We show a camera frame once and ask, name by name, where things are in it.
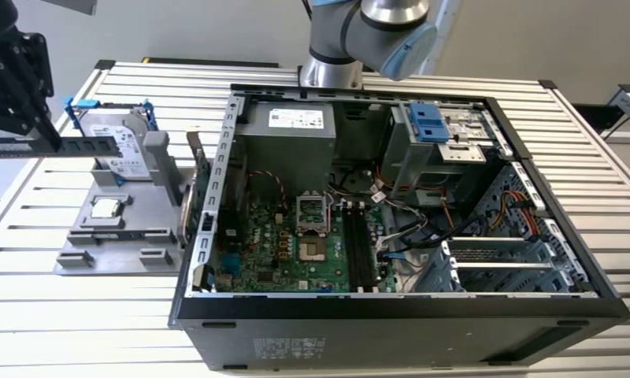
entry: aluminum extrusion table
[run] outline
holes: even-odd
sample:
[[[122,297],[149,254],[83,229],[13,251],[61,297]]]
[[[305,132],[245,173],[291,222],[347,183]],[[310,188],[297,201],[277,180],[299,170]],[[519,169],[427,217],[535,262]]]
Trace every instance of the aluminum extrusion table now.
[[[193,166],[185,131],[201,132],[207,157],[230,83],[295,85],[293,69],[115,63],[95,69],[77,99],[155,106],[170,154]],[[630,307],[630,172],[558,90],[538,81],[366,74],[371,91],[491,96],[527,145],[571,222]],[[74,135],[66,118],[57,122]],[[211,374],[183,332],[166,329],[175,277],[58,277],[50,273],[86,190],[93,160],[30,160],[0,202],[0,376]],[[463,370],[291,372],[457,376]],[[467,370],[477,376],[630,378],[630,321],[529,369]],[[289,374],[286,372],[265,375]]]

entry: green circuit board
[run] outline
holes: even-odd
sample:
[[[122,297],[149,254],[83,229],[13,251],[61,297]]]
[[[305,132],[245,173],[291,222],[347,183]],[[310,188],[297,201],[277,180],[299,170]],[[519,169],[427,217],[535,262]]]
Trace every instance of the green circuit board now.
[[[275,222],[275,213],[282,213],[281,223]],[[371,207],[366,212],[366,223],[369,243],[373,244],[371,238],[382,232],[378,207]],[[326,237],[319,238],[317,235],[299,237],[295,234],[293,208],[282,212],[275,204],[255,201],[250,203],[245,233],[239,261],[234,262],[238,264],[237,274],[226,273],[218,276],[215,281],[218,291],[350,292],[343,221],[338,206],[331,206],[330,231]],[[318,253],[310,254],[310,250],[303,248],[310,242],[313,245],[322,243],[317,249]],[[378,283],[378,290],[394,291],[391,275]]]

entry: red wire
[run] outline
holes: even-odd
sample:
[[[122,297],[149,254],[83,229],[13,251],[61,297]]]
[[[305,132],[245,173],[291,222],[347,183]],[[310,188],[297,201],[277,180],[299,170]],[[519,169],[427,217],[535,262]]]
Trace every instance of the red wire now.
[[[286,193],[285,193],[285,187],[282,186],[282,182],[279,181],[278,176],[275,176],[273,173],[269,171],[251,171],[247,173],[247,176],[251,177],[253,175],[267,175],[275,179],[277,186],[279,187],[279,197],[282,199],[282,207],[286,210]]]
[[[519,193],[517,191],[509,191],[511,193],[513,199],[515,201],[522,201],[523,199],[519,196]],[[519,209],[521,210],[521,216],[525,219],[525,223],[527,224],[529,231],[533,235],[538,235],[538,229],[534,226],[534,222],[531,221],[531,215],[527,211],[527,209]]]

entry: yellow wire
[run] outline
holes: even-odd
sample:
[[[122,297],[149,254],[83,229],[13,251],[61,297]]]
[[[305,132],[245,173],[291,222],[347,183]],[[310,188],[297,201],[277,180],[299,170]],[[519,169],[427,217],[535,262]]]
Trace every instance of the yellow wire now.
[[[490,231],[493,231],[497,228],[499,222],[502,221],[503,213],[506,211],[506,202],[503,200],[506,199],[507,195],[510,195],[510,191],[503,191],[499,197],[499,212],[497,214],[497,217],[494,218],[493,224],[490,225]]]
[[[445,204],[445,201],[441,201],[441,204],[443,205],[445,217],[449,218],[450,229],[453,229],[454,224],[453,224],[453,218],[450,218],[449,206]]]

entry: white wall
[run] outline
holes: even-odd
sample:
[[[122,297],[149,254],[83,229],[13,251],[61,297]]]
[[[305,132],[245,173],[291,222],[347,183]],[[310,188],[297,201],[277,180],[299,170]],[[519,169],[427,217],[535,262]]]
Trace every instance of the white wall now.
[[[18,29],[46,37],[54,114],[98,59],[182,57],[295,67],[307,54],[310,23],[297,0],[98,0],[95,16],[39,1],[14,3]]]
[[[550,79],[602,102],[630,83],[630,0],[462,0],[435,74]]]

